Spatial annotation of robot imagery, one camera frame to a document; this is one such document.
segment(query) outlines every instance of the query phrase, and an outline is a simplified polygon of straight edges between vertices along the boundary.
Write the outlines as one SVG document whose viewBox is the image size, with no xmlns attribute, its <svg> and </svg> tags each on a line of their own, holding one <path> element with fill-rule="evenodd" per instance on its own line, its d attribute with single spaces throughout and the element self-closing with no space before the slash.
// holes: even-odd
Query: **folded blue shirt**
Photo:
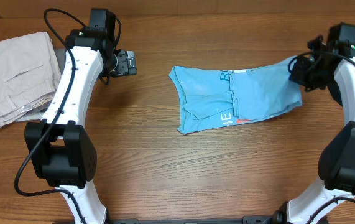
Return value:
<svg viewBox="0 0 355 224">
<path fill-rule="evenodd" d="M 253 123 L 301 106 L 299 85 L 289 80 L 287 70 L 292 58 L 248 70 L 173 67 L 169 77 L 180 98 L 178 130 L 188 134 Z"/>
</svg>

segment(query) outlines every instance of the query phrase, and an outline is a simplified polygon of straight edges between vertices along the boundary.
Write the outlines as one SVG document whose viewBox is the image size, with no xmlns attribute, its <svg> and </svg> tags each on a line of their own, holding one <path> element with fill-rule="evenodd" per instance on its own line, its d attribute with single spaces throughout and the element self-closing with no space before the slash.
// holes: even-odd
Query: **wooden table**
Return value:
<svg viewBox="0 0 355 224">
<path fill-rule="evenodd" d="M 343 127 L 328 90 L 303 94 L 304 105 L 269 121 L 183 136 L 168 74 L 174 65 L 242 69 L 277 63 L 353 13 L 121 17 L 119 46 L 136 53 L 139 74 L 97 82 L 86 130 L 98 153 L 95 184 L 113 218 L 238 218 L 270 215 L 317 177 L 318 158 Z M 51 23 L 62 37 L 79 28 Z M 49 29 L 43 19 L 0 19 L 0 40 Z M 51 34 L 54 45 L 61 44 Z M 59 194 L 17 195 L 14 176 L 27 155 L 24 123 L 0 129 L 0 223 L 71 219 Z M 30 163 L 20 185 L 48 189 Z M 355 223 L 344 203 L 331 223 Z"/>
</svg>

